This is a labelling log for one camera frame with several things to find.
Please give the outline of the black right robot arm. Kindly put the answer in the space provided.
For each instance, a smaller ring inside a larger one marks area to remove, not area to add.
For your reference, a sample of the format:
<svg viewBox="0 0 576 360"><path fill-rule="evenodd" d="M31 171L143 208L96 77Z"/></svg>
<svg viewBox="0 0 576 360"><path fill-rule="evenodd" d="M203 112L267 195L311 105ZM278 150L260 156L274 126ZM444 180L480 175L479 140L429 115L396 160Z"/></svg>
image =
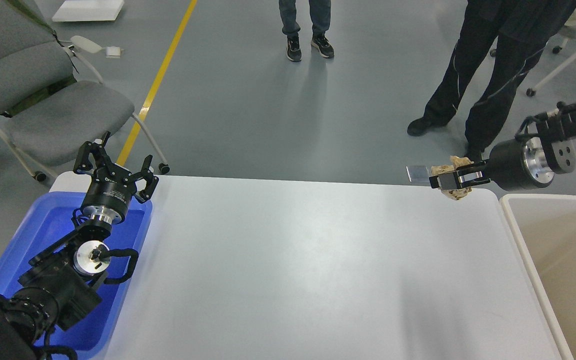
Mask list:
<svg viewBox="0 0 576 360"><path fill-rule="evenodd" d="M576 175L576 102L526 117L514 137L496 144L487 159L429 177L441 191L494 183L503 191L532 191L557 174Z"/></svg>

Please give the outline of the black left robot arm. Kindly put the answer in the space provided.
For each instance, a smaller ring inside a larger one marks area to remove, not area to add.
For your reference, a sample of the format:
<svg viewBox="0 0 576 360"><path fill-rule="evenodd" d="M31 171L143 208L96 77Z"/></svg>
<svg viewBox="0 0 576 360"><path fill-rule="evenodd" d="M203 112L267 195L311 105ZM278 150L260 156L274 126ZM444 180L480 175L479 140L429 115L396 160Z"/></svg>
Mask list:
<svg viewBox="0 0 576 360"><path fill-rule="evenodd" d="M29 260L30 268L10 298L0 294L0 360L51 360L55 354L78 358L70 346L52 345L56 328L69 330L102 302L102 285L119 285L132 278L139 253L112 249L105 240L114 225L123 223L130 202L151 200L159 178L151 171L153 155L133 172L113 162L105 146L110 137L85 141L73 166L91 183L73 211L72 231Z"/></svg>

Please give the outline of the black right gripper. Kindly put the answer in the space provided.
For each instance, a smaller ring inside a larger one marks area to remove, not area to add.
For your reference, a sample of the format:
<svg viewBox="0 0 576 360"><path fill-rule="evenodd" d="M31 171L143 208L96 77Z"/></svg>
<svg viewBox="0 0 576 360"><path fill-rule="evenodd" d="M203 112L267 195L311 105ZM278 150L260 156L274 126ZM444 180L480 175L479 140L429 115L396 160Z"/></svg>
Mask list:
<svg viewBox="0 0 576 360"><path fill-rule="evenodd" d="M505 191L530 191L550 186L554 171L548 165L539 137L496 144L487 160L429 177L432 189L458 191L494 182Z"/></svg>

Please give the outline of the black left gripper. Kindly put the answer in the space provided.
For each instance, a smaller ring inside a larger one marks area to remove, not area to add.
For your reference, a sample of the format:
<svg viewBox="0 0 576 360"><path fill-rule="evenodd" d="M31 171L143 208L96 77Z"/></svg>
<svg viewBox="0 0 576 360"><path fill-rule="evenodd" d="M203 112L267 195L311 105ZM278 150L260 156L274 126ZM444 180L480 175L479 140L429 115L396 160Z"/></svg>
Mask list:
<svg viewBox="0 0 576 360"><path fill-rule="evenodd" d="M146 203L153 198L159 178L150 169L153 155L144 158L138 172L132 173L123 167L113 170L114 162L106 152L110 137L111 132L106 131L101 139L85 141L78 149L73 173L91 176L91 183L80 207L82 214L108 224L120 224L125 221L133 198L139 203ZM145 181L145 186L138 189L141 180Z"/></svg>

